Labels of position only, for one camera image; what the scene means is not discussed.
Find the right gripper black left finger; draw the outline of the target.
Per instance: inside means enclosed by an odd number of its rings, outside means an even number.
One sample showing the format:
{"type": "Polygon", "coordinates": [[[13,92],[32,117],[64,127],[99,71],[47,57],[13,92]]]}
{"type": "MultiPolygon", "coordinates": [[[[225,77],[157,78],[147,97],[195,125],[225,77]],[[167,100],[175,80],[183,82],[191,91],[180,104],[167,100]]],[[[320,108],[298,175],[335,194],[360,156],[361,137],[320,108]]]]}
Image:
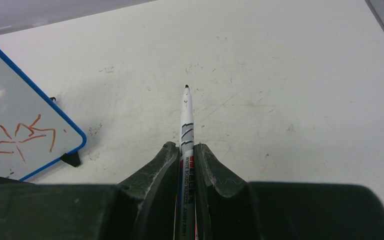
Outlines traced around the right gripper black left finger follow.
{"type": "Polygon", "coordinates": [[[172,239],[178,163],[178,148],[167,142],[118,184],[0,177],[0,240],[172,239]]]}

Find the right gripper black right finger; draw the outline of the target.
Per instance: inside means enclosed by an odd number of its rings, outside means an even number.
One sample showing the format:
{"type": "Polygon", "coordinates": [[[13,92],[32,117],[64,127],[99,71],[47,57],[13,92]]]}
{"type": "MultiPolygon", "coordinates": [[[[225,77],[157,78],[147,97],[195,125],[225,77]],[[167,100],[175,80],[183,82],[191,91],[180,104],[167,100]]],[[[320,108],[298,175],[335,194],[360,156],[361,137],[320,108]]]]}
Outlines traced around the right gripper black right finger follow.
{"type": "Polygon", "coordinates": [[[354,184],[248,182],[194,147],[200,240],[384,240],[384,205],[354,184]]]}

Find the red capped whiteboard marker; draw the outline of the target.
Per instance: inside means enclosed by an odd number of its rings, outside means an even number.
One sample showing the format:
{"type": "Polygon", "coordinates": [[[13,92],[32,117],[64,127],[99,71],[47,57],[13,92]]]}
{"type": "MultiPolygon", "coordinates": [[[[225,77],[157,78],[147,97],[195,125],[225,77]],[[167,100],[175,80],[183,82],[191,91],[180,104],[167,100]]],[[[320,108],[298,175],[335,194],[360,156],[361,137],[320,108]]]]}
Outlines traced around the red capped whiteboard marker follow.
{"type": "Polygon", "coordinates": [[[179,184],[174,233],[176,240],[196,238],[194,128],[192,94],[189,86],[185,85],[180,111],[179,184]]]}

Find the blue framed whiteboard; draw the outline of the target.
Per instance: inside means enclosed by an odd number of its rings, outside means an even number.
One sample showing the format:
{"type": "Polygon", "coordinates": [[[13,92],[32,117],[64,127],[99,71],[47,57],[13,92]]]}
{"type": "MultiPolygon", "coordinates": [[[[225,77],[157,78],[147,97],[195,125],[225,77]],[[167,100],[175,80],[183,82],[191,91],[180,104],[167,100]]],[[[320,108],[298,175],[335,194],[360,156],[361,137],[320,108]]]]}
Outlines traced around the blue framed whiteboard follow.
{"type": "Polygon", "coordinates": [[[0,177],[27,180],[86,142],[86,134],[0,50],[0,177]]]}

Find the aluminium frame rail back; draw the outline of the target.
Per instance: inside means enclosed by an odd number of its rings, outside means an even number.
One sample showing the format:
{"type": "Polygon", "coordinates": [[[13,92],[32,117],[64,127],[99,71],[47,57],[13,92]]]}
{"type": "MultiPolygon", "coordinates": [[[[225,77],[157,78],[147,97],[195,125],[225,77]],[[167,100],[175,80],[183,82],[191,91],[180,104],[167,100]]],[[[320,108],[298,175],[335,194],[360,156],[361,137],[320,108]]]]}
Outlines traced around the aluminium frame rail back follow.
{"type": "Polygon", "coordinates": [[[0,35],[147,2],[148,0],[0,0],[0,35]]]}

